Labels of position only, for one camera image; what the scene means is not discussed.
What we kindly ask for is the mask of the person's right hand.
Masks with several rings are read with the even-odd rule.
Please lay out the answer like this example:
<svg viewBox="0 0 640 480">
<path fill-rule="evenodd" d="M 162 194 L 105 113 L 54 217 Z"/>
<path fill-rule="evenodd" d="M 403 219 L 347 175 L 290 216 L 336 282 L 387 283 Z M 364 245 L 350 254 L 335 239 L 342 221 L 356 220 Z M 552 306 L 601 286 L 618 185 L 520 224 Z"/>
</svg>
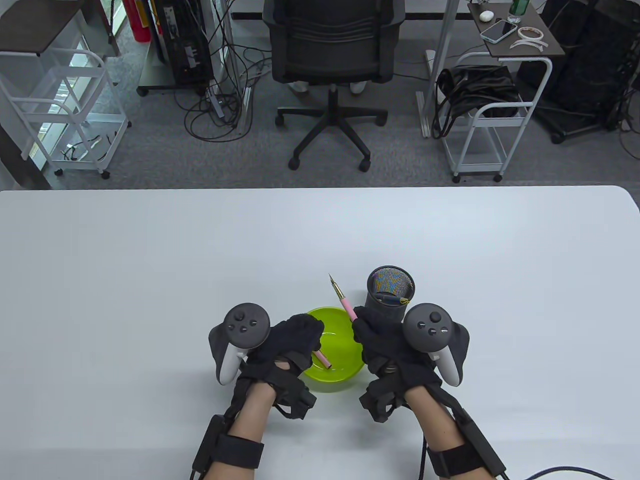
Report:
<svg viewBox="0 0 640 480">
<path fill-rule="evenodd" d="M 430 384 L 442 385 L 435 373 L 435 362 L 409 344 L 401 323 L 392 322 L 365 306 L 356 306 L 353 310 L 356 314 L 352 322 L 354 340 L 361 343 L 363 360 L 372 374 L 384 377 L 387 364 L 392 363 L 398 376 L 395 390 L 399 394 Z"/>
</svg>

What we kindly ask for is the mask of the person's left hand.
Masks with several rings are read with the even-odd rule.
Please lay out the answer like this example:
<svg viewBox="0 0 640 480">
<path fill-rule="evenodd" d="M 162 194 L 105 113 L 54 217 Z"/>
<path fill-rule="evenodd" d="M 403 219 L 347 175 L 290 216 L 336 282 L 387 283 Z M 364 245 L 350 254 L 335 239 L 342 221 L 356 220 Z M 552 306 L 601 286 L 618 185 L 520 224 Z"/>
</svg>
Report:
<svg viewBox="0 0 640 480">
<path fill-rule="evenodd" d="M 265 382 L 274 368 L 294 378 L 308 370 L 313 352 L 320 350 L 324 324 L 310 314 L 296 314 L 269 330 L 265 341 L 252 350 L 240 377 Z"/>
</svg>

